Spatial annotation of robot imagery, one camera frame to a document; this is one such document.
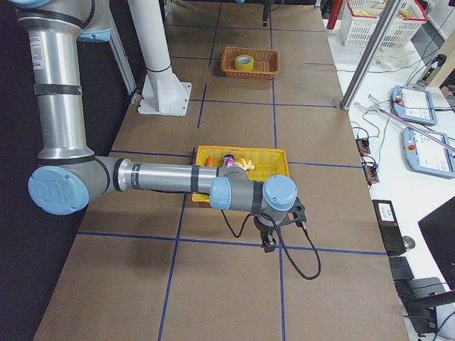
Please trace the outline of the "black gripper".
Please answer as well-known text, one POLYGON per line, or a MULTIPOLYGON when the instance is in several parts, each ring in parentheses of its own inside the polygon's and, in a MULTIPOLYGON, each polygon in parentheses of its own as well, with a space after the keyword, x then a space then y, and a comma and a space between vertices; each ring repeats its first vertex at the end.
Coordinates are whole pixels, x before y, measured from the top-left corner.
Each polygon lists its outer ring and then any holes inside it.
POLYGON ((273 236, 274 228, 264 224, 259 217, 254 218, 254 224, 259 230, 264 253, 273 252, 277 248, 277 242, 273 236))

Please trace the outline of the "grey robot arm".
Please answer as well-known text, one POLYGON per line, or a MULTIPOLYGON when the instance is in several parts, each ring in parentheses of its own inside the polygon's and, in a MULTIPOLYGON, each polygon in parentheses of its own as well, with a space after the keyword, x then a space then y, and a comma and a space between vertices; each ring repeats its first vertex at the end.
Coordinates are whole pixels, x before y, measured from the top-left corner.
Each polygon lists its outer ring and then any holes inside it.
POLYGON ((96 156, 87 146, 77 43, 106 42, 112 15, 107 1, 15 1, 28 31, 43 150, 28 180, 32 200, 53 215, 80 211, 105 193, 129 189, 200 193, 212 208, 243 211, 254 220, 262 246, 283 244, 279 227, 305 227, 304 206, 292 179, 251 180, 237 166, 205 167, 134 163, 96 156))

